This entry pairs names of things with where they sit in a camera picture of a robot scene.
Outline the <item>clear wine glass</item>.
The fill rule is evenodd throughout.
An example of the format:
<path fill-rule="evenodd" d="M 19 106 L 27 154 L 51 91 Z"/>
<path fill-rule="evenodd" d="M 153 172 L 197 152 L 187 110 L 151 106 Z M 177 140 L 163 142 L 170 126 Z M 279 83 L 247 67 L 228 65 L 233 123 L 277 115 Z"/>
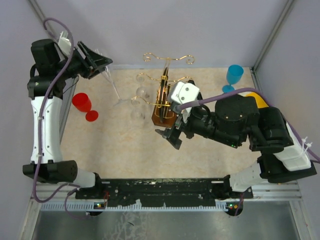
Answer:
<path fill-rule="evenodd" d="M 100 70 L 100 74 L 111 84 L 112 89 L 116 94 L 117 102 L 113 104 L 113 107 L 116 108 L 120 105 L 128 104 L 130 100 L 128 98 L 121 98 L 118 88 L 116 87 L 116 83 L 115 83 L 115 79 L 113 77 L 112 71 L 113 71 L 113 64 L 110 63 L 107 66 L 105 66 L 103 70 Z"/>
<path fill-rule="evenodd" d="M 139 87 L 136 89 L 136 95 L 144 98 L 144 99 L 148 99 L 150 97 L 150 94 L 148 92 L 148 89 L 144 86 L 144 74 L 143 73 L 139 73 L 136 76 L 136 81 L 139 84 Z"/>
<path fill-rule="evenodd" d="M 135 121 L 144 121 L 146 118 L 146 110 L 143 105 L 143 99 L 140 96 L 134 96 L 131 99 L 131 119 Z"/>

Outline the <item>red plastic wine glass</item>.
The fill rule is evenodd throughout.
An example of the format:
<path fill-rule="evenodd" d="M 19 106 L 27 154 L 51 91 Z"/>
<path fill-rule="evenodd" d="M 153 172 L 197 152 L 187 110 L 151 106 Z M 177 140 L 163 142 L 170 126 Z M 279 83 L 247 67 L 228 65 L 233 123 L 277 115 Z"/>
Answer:
<path fill-rule="evenodd" d="M 89 96 L 86 93 L 80 92 L 72 98 L 73 106 L 82 113 L 86 113 L 85 119 L 88 122 L 94 122 L 98 119 L 99 113 L 92 110 L 92 103 Z"/>

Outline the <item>blue wine glass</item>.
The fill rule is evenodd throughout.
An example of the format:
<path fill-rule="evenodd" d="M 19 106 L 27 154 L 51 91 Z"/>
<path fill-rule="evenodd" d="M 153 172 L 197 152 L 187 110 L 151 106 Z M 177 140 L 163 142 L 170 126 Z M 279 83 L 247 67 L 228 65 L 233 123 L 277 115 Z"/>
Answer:
<path fill-rule="evenodd" d="M 234 91 L 234 85 L 241 80 L 243 74 L 244 69 L 242 66 L 237 64 L 229 66 L 226 73 L 227 85 L 222 87 L 222 92 L 225 94 Z"/>

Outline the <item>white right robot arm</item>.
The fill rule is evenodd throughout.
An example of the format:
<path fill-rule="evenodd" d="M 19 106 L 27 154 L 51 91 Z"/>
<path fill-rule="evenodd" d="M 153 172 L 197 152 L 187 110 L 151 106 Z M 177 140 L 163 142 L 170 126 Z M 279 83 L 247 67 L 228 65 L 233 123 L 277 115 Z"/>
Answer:
<path fill-rule="evenodd" d="M 156 132 L 177 150 L 181 133 L 188 139 L 199 135 L 234 149 L 249 141 L 249 149 L 261 155 L 251 166 L 226 177 L 223 192 L 229 198 L 263 181 L 281 184 L 317 174 L 308 147 L 299 143 L 281 111 L 273 106 L 259 108 L 252 96 L 220 99 L 215 111 L 204 104 L 194 106 L 186 121 L 179 116 L 171 128 Z"/>

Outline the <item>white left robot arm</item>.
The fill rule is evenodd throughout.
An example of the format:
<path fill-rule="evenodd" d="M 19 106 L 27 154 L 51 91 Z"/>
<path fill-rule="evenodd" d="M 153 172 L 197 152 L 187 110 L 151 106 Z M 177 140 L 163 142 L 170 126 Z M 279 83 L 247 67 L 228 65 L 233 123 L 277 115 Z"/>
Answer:
<path fill-rule="evenodd" d="M 75 160 L 64 160 L 60 146 L 60 111 L 66 80 L 81 76 L 92 79 L 113 61 L 89 49 L 82 41 L 60 58 L 60 47 L 51 39 L 32 43 L 35 64 L 27 84 L 34 116 L 34 140 L 30 163 L 22 167 L 35 183 L 69 183 L 86 188 L 91 197 L 103 195 L 104 186 L 96 174 L 79 169 Z"/>

